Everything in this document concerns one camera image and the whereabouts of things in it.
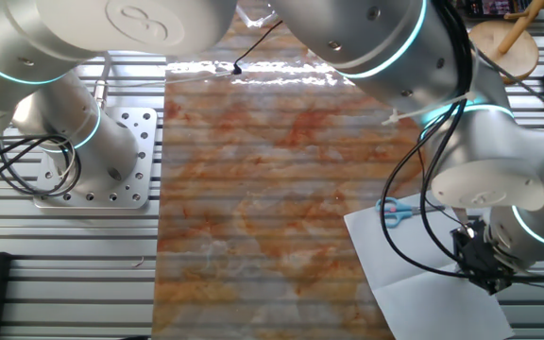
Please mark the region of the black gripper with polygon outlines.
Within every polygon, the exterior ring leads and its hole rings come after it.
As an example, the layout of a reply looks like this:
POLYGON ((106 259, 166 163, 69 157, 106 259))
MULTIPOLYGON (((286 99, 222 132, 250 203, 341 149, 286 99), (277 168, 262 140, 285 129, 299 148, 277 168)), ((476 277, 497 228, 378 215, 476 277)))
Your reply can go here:
POLYGON ((486 224, 481 219, 469 221, 450 232, 458 247, 461 272, 490 296, 512 285, 513 270, 495 258, 493 246, 485 240, 486 224))

